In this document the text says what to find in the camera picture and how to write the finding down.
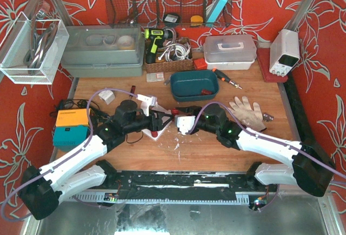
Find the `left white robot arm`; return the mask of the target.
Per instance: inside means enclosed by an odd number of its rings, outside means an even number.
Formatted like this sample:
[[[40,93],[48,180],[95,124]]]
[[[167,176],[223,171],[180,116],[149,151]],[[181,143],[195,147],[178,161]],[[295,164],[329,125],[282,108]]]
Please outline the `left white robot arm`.
[[[174,118],[170,113],[149,109],[144,112],[133,100],[124,100],[115,114],[97,127],[89,138],[63,157],[39,169],[30,166],[23,174],[18,195],[33,217],[51,215],[61,202],[90,187],[112,182],[116,170],[101,160],[83,170],[125,141],[128,134],[163,130]]]

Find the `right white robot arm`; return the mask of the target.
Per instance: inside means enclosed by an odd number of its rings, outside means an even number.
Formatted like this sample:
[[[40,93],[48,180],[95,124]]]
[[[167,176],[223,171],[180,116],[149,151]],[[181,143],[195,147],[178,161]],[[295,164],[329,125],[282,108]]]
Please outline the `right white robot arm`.
[[[226,110],[217,102],[179,110],[182,114],[176,115],[175,123],[181,134],[199,130],[214,133],[225,147],[258,153],[278,161],[278,164],[252,164],[250,184],[297,185],[312,196],[324,196],[335,164],[317,141],[290,141],[262,134],[229,120]]]

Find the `red large spring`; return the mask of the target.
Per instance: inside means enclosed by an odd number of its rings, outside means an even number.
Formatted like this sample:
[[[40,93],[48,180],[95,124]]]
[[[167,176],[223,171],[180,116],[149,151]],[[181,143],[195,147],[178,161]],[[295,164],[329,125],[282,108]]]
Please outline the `red large spring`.
[[[158,137],[158,132],[157,132],[157,131],[151,131],[151,136],[152,136],[153,138]]]

